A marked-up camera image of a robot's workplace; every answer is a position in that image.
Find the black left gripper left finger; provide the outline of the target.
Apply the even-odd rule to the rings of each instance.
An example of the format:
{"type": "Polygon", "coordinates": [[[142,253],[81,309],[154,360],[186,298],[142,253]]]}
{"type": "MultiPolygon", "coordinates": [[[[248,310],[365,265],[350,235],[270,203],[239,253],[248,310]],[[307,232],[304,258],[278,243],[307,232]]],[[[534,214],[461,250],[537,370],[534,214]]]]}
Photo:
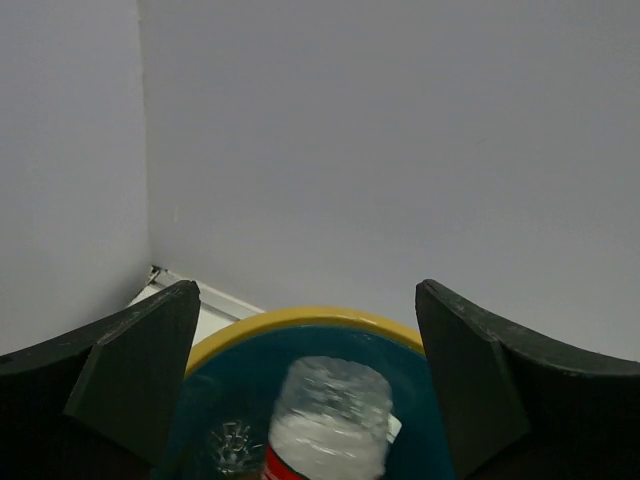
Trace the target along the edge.
{"type": "Polygon", "coordinates": [[[200,310],[181,280],[113,315],[1,357],[4,465],[156,465],[200,310]]]}

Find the clear bottle red label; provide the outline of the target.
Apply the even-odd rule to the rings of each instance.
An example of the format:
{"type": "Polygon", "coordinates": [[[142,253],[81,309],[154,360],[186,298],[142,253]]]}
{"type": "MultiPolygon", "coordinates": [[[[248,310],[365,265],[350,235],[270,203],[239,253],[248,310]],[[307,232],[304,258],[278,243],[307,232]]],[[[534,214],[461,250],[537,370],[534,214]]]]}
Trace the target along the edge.
{"type": "Polygon", "coordinates": [[[380,479],[401,423],[369,366],[308,356],[289,367],[270,422],[262,479],[380,479]]]}

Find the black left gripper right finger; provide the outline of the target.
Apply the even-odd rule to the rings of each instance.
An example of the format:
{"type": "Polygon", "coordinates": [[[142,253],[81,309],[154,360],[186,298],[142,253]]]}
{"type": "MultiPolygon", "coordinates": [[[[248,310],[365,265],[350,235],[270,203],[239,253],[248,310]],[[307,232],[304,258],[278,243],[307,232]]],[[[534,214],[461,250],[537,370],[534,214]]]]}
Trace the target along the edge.
{"type": "Polygon", "coordinates": [[[635,479],[639,365],[426,280],[415,310],[459,479],[635,479]]]}

